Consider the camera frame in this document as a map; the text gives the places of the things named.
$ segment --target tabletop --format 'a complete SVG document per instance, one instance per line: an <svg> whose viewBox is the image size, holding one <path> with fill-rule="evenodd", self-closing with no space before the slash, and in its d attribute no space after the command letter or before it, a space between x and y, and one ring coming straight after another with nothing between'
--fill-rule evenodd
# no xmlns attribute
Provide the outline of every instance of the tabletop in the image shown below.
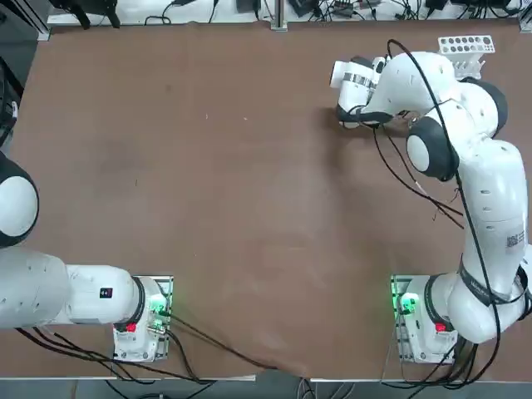
<svg viewBox="0 0 532 399"><path fill-rule="evenodd" d="M174 312L248 356L306 377L379 379L394 325L390 276L456 270L463 234L394 180L370 131L338 125L328 79L336 60L383 55L388 38L436 52L438 37L456 34L493 37L483 77L510 105L500 138L532 173L532 41L515 22L58 32L38 46L12 145L41 196L24 246L66 263L171 274ZM452 183L421 182L440 200L454 195ZM112 348L109 326L61 330ZM258 371L176 331L203 377ZM505 332L485 378L532 381L531 333L530 320ZM1 377L108 376L0 334ZM174 349L154 367L183 371ZM401 378L395 345L385 378Z"/></svg>

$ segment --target green light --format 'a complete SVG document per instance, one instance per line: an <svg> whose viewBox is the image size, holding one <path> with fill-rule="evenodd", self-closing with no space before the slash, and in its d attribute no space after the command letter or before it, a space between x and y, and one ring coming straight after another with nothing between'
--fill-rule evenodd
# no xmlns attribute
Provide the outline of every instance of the green light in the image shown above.
<svg viewBox="0 0 532 399"><path fill-rule="evenodd" d="M416 293L404 293L401 297L401 308L403 314L410 314L416 311L416 304L419 296Z"/></svg>

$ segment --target cable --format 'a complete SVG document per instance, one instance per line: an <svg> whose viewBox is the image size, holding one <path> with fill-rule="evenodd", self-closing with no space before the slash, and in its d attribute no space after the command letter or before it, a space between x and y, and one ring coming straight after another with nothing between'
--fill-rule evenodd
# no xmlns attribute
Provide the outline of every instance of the cable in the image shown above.
<svg viewBox="0 0 532 399"><path fill-rule="evenodd" d="M369 6L369 9L372 10L372 17L376 21L377 20L377 10L373 8L370 0L366 0L367 5Z"/></svg>
<svg viewBox="0 0 532 399"><path fill-rule="evenodd" d="M420 193L419 191L417 191L416 189L412 188L410 185L408 185L405 180L403 180L401 177L399 177L399 175L395 172L395 170L392 169L392 167L388 164L388 162L386 161L386 158L384 157L384 154L382 153L381 151L381 147L379 146L379 142L377 140L377 131L376 129L373 129L373 139L375 141L375 146L377 148L377 152L379 153L380 157L381 157L381 160L382 162L384 162L384 165L387 167L387 169L390 171L390 173L392 173L393 177L395 177L397 180L399 180L399 182L401 182L402 185L404 185L406 188L408 188L412 193L416 194L416 195L419 195L420 197L424 198L425 200L429 200L430 202L432 202L435 207L437 207L447 218L449 218L450 221L452 221L454 224L456 224L458 227L460 227L461 229L464 228L464 226L462 226L455 218L453 218L447 211L445 211L443 208L447 208L448 210L450 210L451 212L456 212L458 213L457 210L455 209L452 209L451 207L449 207L448 205L446 204L443 204L441 203L440 201L437 201L435 199L433 199L432 197L428 196L428 195L424 195L422 193Z"/></svg>
<svg viewBox="0 0 532 399"><path fill-rule="evenodd" d="M253 364L254 366L256 367L261 367L261 368L264 368L266 370L278 370L277 367L275 366L269 366L268 364L264 364L264 363L261 363L261 362L257 362L256 360L250 358L250 357L247 357L245 356L244 354L236 351L235 349L233 349L232 347L228 346L228 345L225 345L224 343L221 343L220 341L212 338L211 336L209 336L208 334L206 334L205 332L202 332L200 331L198 328L192 326L191 324L187 323L185 320L183 320L182 318L178 318L177 316L175 316L174 314L171 314L171 313L168 313L168 312L164 312L164 311L161 311L159 312L159 315L161 316L164 316L164 317L167 317L167 318L172 318L174 319L176 322L178 323L181 323L183 324L184 326L186 326L187 328L189 328L190 330L194 331L195 333L199 334L201 337L207 339L208 341L210 341L211 343L213 343L214 345L216 345L217 347L220 347L222 349L224 349L225 351L227 352L231 352L233 353L236 357L239 357L240 359L250 363L250 364Z"/></svg>
<svg viewBox="0 0 532 399"><path fill-rule="evenodd" d="M105 380L104 382L109 386L110 389L112 389L113 391L115 391L115 392L116 392L118 395L120 395L123 399L130 399L129 397L127 397L126 395L124 395L122 392L120 392L119 390L117 390L115 387L113 387L113 385L112 385L109 381Z"/></svg>
<svg viewBox="0 0 532 399"><path fill-rule="evenodd" d="M329 399L334 399L334 397L342 390L342 388L345 387L345 385L346 385L346 383L342 382L342 384L340 384L340 387L338 387L337 390L332 393L332 395L331 395L331 397L329 397Z"/></svg>
<svg viewBox="0 0 532 399"><path fill-rule="evenodd" d="M351 388L349 388L349 391L347 391L347 393L341 399L347 399L354 390L355 390L355 383L351 385Z"/></svg>
<svg viewBox="0 0 532 399"><path fill-rule="evenodd" d="M456 345L453 345L451 349L449 349L449 351L441 358L440 362L438 362L436 364L436 366L432 369L432 371L429 373L428 376L426 376L423 380L421 380L420 382L406 382L407 384L410 384L410 385L417 385L417 384L423 384L425 382L428 381L428 379L430 377L432 377L434 375L434 373L443 365L444 361L447 360L447 358L451 355L452 351L455 350L455 347ZM391 388L396 388L396 389L412 389L413 387L399 387L397 385L392 385L392 384L389 384L387 382L383 382L382 385L385 385L387 387L391 387Z"/></svg>
<svg viewBox="0 0 532 399"><path fill-rule="evenodd" d="M179 5L178 1L179 0L174 0L173 2L168 4L161 15L149 15L148 17L146 17L144 20L144 26L148 25L148 21L150 19L160 19L163 22L163 25L170 25L172 23L172 20L166 17L165 14L170 7Z"/></svg>
<svg viewBox="0 0 532 399"><path fill-rule="evenodd" d="M462 12L462 14L460 14L456 19L462 19L462 17L466 14L466 12L469 11L471 7L471 3L468 2L466 5L465 5L465 8L464 8L464 11Z"/></svg>
<svg viewBox="0 0 532 399"><path fill-rule="evenodd" d="M95 359L97 362L99 362L103 367L105 367L107 370L109 370L109 372L113 375L115 375L116 377L118 377L120 380L122 381L127 381L127 382L136 382L138 384L141 384L141 385L151 385L153 384L155 381L152 381L152 382L146 382L146 381L141 381L141 380L138 380L136 378L134 378L121 364L116 364L117 367L119 367L128 377L129 379L126 379L124 378L123 376L121 376L117 371L113 370L112 367L109 367L105 364L104 360L108 359L110 360L109 357L106 357L105 355L102 355L101 353L98 353L98 352L94 352L94 351L87 351L85 349L81 349L80 347L78 347L77 345L75 345L74 343L70 342L69 340L67 340L66 338L64 338L62 335L58 334L58 333L54 333L54 335L60 339L62 339L64 342L66 342L68 345L64 345L64 344L61 344L60 342L57 342L57 341L54 341L52 339L50 339L49 337L47 337L46 335L44 335L42 333L42 331L37 328L37 327L34 327L33 328L33 331L35 331L37 333L37 335L39 337L41 337L45 342L48 342L50 343L51 345L55 345L57 347L62 347L62 348L65 348L65 349L70 349L72 351L75 351L75 352L81 352L83 354L86 354L88 357L91 357L92 359Z"/></svg>
<svg viewBox="0 0 532 399"><path fill-rule="evenodd" d="M216 6L218 5L218 1L219 0L214 0L213 1L213 12L210 14L209 23L211 23L213 21L214 11L216 11Z"/></svg>
<svg viewBox="0 0 532 399"><path fill-rule="evenodd" d="M390 49L390 44L395 44L396 46L401 48L408 55L408 57L411 59L411 61L414 63L414 65L416 66L417 70L419 71L419 73L421 75L421 79L425 83L426 89L428 90L429 95L430 95L430 97L432 99L432 102L433 102L434 107L436 109L436 113L438 114L438 117L440 118L441 127L442 127L442 129L444 131L444 134L446 136L447 149L448 149L449 153L451 154L452 150L453 150L453 147L452 147L452 143L451 143L451 138L449 137L449 132L448 132L447 127L446 127L445 119L443 117L443 114L441 113L440 105L438 104L436 96L434 95L434 91L432 90L431 85L430 85L429 81L427 80L427 78L425 76L425 73L423 72L423 70L422 70L421 66L419 65L419 63L417 62L416 58L399 41L397 41L395 39L388 40L388 43L387 43L387 48L388 49ZM495 347L493 349L493 352L491 354L490 359L488 360L488 362L482 367L482 369L473 378L471 378L468 382L464 382L464 386L465 386L465 385L470 385L471 383L479 380L484 375L485 371L491 366L491 364L495 360L495 358L497 356L497 353L499 352L499 347L500 347L500 319L499 319L499 311L498 311L497 306L495 304L494 294L493 294L493 291L492 291L491 285L490 285L490 278L488 276L488 272L487 272L487 269L486 269L486 266L485 266L484 257L482 256L482 250L480 248L479 238L478 238L478 235L476 233L475 226L473 225L473 220L471 218L471 214L470 214L470 211L469 211L469 206L467 205L466 196L464 194L464 190L463 190L463 186L462 186L462 180L461 180L461 176L460 176L460 171L457 168L455 157L451 157L450 158L450 167L451 167L451 170L455 170L456 171L455 172L456 184L458 186L458 191L460 192L462 205L464 206L465 217L467 218L467 223L469 225L469 228L470 228L470 231L471 231L471 235L473 237L473 241L474 241L474 244L475 244L475 249L476 249L476 252L477 252L478 257L479 257L480 266L482 268L482 274L483 274L483 277L484 277L484 280L485 280L485 286L486 286L486 289L487 289L487 291L489 293L490 305L493 308L493 314L495 316L495 330L496 330Z"/></svg>
<svg viewBox="0 0 532 399"><path fill-rule="evenodd" d="M307 391L303 393L303 396L301 399L304 399L305 395L307 395L309 392L312 393L313 398L316 399L316 393L314 392L313 388L310 386L310 382L308 382L307 378L303 379L303 384L307 386Z"/></svg>
<svg viewBox="0 0 532 399"><path fill-rule="evenodd" d="M412 181L414 182L414 184L416 185L416 187L420 190L420 192L424 195L426 195L427 197L430 197L430 195L428 195L425 191L425 189L423 189L423 187L421 187L421 185L419 184L419 182L417 181L417 179L414 177L414 175L412 174L410 168L408 167L408 164L406 163L405 161L405 158L404 156L402 156L402 153L399 151L399 148L397 147L397 144L396 142L392 139L392 137L388 134L386 128L384 127L384 125L381 126L382 130L384 131L384 134L386 135L386 137L388 138L388 140L390 141L390 143L392 144L393 146L393 149L396 151L397 155L399 155L399 158L401 159L401 162L402 164L405 166L405 169L406 169L406 172L408 173L408 175L410 176L410 178L412 179ZM447 204L444 204L443 202L440 202L440 201L437 201L437 203L442 206L443 208L447 208L450 212L454 212L455 214L458 214L460 216L463 216L463 214L461 212L459 212L458 210L454 209L454 208L451 208L449 205Z"/></svg>
<svg viewBox="0 0 532 399"><path fill-rule="evenodd" d="M37 338L35 338L29 332L24 331L21 328L15 328L15 330L17 330L20 334L22 334L26 339L28 339L28 340L32 341L33 343L37 344L39 347L43 347L43 348L45 348L45 349L47 349L47 350L49 350L51 352L60 353L61 355L67 355L69 357L74 357L76 359L84 360L86 362L100 362L100 361L95 360L95 359L93 359L91 357L86 357L86 356L79 355L77 353L63 351L61 349L57 349L56 347L50 346L48 344L45 344L45 343L39 341ZM102 356L102 361L103 362L110 362L110 363L113 363L113 364L127 364L128 366L142 368L142 369L147 370L149 372L156 372L158 374L162 374L162 375L165 375L165 376L181 378L181 379L187 380L187 381L193 381L193 379L190 378L190 377L183 376L183 375L177 374L175 372L167 372L165 370L160 370L158 368L146 366L145 364L142 364L142 363L126 362L126 361L123 361L123 360L110 359L109 357L104 357L103 355L101 355L101 356Z"/></svg>
<svg viewBox="0 0 532 399"><path fill-rule="evenodd" d="M192 399L193 397L198 396L201 392L205 391L206 389L211 388L215 383L216 381L211 382L209 385L206 385L205 387L200 388L198 391L194 392L193 394L188 395L185 399Z"/></svg>
<svg viewBox="0 0 532 399"><path fill-rule="evenodd" d="M183 348L183 345L181 344L181 341L177 338L177 336L171 332L170 330L167 330L166 331L166 334L172 338L172 340L175 342L175 344L177 345L179 351L180 351L180 355L181 355L181 360L183 361L183 364L185 365L185 369L186 371L189 373L189 376L192 377L192 379L194 379L195 382L201 382L201 380L198 378L198 376L196 376L196 374L194 373L194 371L192 370L192 367L190 366L190 363L189 363L189 359L186 357L186 354L185 354L185 349Z"/></svg>
<svg viewBox="0 0 532 399"><path fill-rule="evenodd" d="M272 12L269 9L268 0L264 0L264 5L266 6L266 10L268 11L268 15L269 15L270 19L273 20L273 14L272 14Z"/></svg>

